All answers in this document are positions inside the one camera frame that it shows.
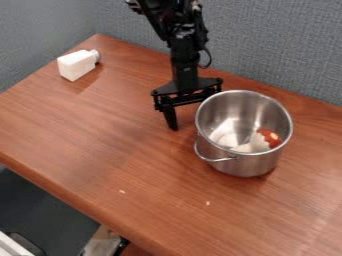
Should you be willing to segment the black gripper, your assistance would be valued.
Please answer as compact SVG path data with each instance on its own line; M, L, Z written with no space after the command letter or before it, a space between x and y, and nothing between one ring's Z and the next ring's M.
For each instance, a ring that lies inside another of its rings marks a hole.
M198 73L199 54L192 58L171 55L171 81L151 91L154 107L163 112L168 128L178 130L175 107L203 101L222 91L222 78L203 78Z

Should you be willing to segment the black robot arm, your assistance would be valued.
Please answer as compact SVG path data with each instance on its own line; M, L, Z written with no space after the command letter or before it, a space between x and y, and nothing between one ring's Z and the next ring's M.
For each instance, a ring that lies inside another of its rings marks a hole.
M199 0L124 0L130 9L144 15L171 52L172 79L151 91L154 107L168 127L178 130L175 108L202 102L222 91L222 78L200 78L198 69L211 65L206 47L208 30Z

